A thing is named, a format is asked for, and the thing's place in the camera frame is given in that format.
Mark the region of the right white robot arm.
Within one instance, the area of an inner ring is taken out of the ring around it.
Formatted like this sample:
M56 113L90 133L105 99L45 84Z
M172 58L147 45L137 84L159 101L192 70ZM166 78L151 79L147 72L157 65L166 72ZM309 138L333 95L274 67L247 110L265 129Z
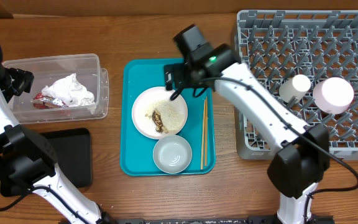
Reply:
M274 223L312 223L311 193L329 168L329 136L323 125L309 126L284 107L254 77L227 44L212 47L192 24L173 41L183 56L166 72L166 87L211 88L230 101L258 130L274 157L267 175L280 192Z

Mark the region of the white napkin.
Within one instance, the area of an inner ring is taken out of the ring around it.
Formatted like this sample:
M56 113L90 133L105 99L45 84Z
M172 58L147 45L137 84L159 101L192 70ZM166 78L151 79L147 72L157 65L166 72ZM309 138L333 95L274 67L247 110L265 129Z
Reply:
M95 104L94 94L77 80L75 73L55 81L51 86L45 86L41 93L62 100L68 107Z

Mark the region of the large white dinner plate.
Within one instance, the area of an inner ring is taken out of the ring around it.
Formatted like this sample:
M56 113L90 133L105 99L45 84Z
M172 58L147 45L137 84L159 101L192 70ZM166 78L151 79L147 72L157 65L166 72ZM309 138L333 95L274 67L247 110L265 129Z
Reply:
M167 91L156 86L143 91L132 105L132 122L135 128L150 139L162 139L165 136L178 134L184 127L188 117L187 103L182 96L175 100L170 97L173 90ZM157 109L168 134L158 133L152 121L152 113Z

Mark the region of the grey shallow bowl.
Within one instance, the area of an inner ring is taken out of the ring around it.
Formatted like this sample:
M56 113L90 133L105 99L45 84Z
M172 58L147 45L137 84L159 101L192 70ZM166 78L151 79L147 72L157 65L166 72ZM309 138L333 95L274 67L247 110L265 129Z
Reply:
M166 174L184 171L190 165L192 155L188 141L177 135L165 136L158 140L153 149L154 164Z

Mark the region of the red foil snack wrapper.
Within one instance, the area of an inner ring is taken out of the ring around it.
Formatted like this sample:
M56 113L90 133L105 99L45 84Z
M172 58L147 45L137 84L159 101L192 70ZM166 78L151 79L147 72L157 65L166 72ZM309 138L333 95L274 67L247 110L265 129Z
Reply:
M54 109L67 107L67 105L62 100L51 96L45 96L42 93L38 93L34 99L31 99L30 102L35 108L38 109Z

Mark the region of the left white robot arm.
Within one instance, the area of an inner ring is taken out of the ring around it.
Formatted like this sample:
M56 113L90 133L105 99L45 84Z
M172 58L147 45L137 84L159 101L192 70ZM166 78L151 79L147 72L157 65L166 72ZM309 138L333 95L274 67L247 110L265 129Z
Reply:
M91 180L91 136L86 128L39 134L21 125L8 103L30 92L33 73L2 65L0 48L0 212L30 194L55 207L68 223L114 223L99 204L85 197L65 176L63 165L77 179Z

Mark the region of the white paper cup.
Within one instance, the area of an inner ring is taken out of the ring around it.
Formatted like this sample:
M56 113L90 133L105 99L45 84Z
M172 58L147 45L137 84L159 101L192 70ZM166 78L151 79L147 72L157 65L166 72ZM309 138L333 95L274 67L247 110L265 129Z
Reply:
M279 95L286 103L289 103L293 97L297 100L301 100L309 91L310 87L311 82L306 75L295 75L280 86Z

